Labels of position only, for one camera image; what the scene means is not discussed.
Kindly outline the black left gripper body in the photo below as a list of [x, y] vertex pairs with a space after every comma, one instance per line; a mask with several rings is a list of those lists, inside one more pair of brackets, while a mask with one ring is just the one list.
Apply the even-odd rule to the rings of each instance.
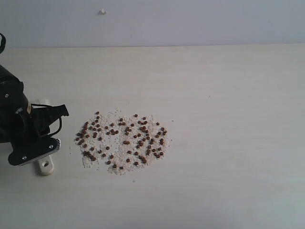
[[19, 135], [14, 137], [14, 144], [36, 142], [47, 137], [54, 138], [62, 129], [62, 118], [68, 116], [69, 112], [64, 104], [31, 104], [31, 112], [21, 116], [23, 127]]

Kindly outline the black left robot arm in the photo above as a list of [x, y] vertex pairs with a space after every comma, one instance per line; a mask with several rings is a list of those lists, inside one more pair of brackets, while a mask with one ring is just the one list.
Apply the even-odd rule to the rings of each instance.
[[24, 148], [51, 137], [50, 125], [69, 116], [65, 105], [32, 104], [24, 84], [11, 72], [0, 67], [0, 142], [10, 142], [13, 149]]

